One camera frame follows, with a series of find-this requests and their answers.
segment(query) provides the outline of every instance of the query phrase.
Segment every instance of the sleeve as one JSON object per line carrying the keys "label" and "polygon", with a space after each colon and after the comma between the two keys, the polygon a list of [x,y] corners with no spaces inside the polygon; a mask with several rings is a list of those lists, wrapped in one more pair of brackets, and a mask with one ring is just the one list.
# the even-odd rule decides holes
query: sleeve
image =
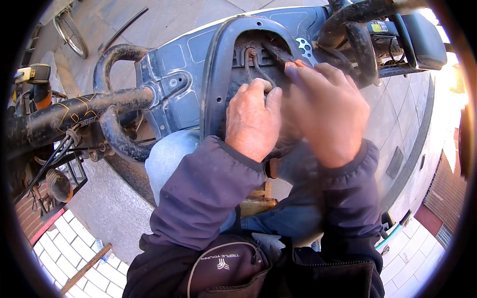
{"label": "sleeve", "polygon": [[379,161],[378,148],[363,139],[358,155],[337,169],[320,169],[327,218],[321,241],[322,253],[345,262],[374,264],[372,297],[383,297],[379,274],[383,258],[374,249],[380,239],[381,212],[374,173]]}
{"label": "sleeve", "polygon": [[209,136],[182,159],[161,189],[150,219],[153,234],[143,239],[203,250],[229,213],[263,181],[261,163]]}

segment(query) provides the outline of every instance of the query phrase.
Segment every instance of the left hand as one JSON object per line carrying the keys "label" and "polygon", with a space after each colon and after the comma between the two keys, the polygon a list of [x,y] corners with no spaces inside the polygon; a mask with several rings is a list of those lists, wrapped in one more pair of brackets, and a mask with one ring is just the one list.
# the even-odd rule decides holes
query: left hand
{"label": "left hand", "polygon": [[227,108],[225,143],[262,162],[275,147],[280,133],[281,94],[281,88],[272,89],[270,82],[263,79],[243,84]]}

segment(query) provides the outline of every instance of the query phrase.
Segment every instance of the jeans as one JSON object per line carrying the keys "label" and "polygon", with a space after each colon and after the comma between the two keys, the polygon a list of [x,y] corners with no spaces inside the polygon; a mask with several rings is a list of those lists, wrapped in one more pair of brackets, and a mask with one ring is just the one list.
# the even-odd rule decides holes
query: jeans
{"label": "jeans", "polygon": [[[154,145],[145,168],[159,205],[159,192],[176,170],[186,154],[192,153],[199,145],[199,130],[172,133]],[[322,234],[324,200],[317,178],[318,161],[307,143],[298,144],[295,149],[280,160],[278,177],[293,187],[287,198],[267,212],[241,218],[243,229],[255,230],[269,235],[291,237],[293,246],[309,246]],[[224,232],[235,221],[235,210],[220,227]]]}

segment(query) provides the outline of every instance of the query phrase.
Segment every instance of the right hand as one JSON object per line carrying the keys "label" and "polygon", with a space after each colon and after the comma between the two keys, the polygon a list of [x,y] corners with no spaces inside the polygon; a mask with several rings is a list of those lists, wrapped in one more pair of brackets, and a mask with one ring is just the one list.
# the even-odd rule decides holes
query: right hand
{"label": "right hand", "polygon": [[290,86],[296,121],[311,149],[327,168],[352,161],[359,152],[369,106],[352,78],[328,63],[297,69],[307,90]]}

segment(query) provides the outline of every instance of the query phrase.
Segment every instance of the navy jacket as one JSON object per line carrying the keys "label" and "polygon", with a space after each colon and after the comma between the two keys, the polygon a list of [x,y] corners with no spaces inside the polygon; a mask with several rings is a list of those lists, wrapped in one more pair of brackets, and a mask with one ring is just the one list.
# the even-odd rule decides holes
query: navy jacket
{"label": "navy jacket", "polygon": [[[304,297],[320,293],[325,297],[384,297],[379,277],[383,261],[374,249],[381,229],[374,179],[378,156],[376,146],[363,140],[349,164],[319,169],[317,183],[322,184],[327,210],[321,252],[309,247],[294,249],[290,240],[282,237],[286,248],[279,262],[270,264],[260,251],[266,270],[250,282],[214,288],[198,296]],[[182,159],[162,188],[160,204],[150,219],[153,234],[141,237],[144,253],[129,268],[123,297],[184,296],[179,288],[187,283],[206,248],[237,239],[256,245],[247,233],[219,234],[219,227],[263,181],[262,164],[217,137],[207,137]]]}

